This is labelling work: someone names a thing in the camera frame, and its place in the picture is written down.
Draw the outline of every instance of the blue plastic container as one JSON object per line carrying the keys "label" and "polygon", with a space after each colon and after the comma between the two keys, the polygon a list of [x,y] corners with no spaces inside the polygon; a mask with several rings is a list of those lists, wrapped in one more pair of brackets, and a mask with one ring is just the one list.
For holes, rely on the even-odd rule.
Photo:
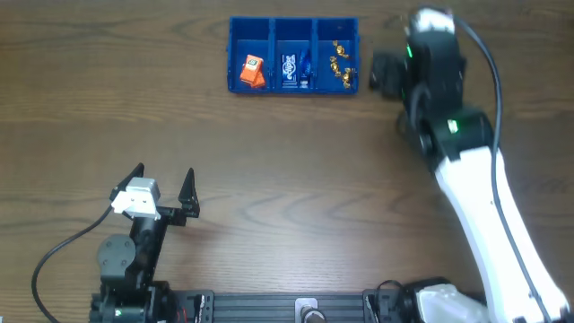
{"label": "blue plastic container", "polygon": [[[350,55],[349,59],[335,53],[333,40],[337,40]],[[309,17],[230,17],[230,43],[227,48],[227,85],[235,93],[340,93],[357,92],[359,67],[359,33],[357,18]],[[310,85],[305,88],[283,88],[282,55],[296,54],[310,49]],[[265,87],[253,89],[239,79],[247,55],[264,60]],[[331,56],[337,57],[340,70],[354,69],[351,88],[345,89],[341,78],[331,70]],[[300,67],[297,65],[298,80]]]}

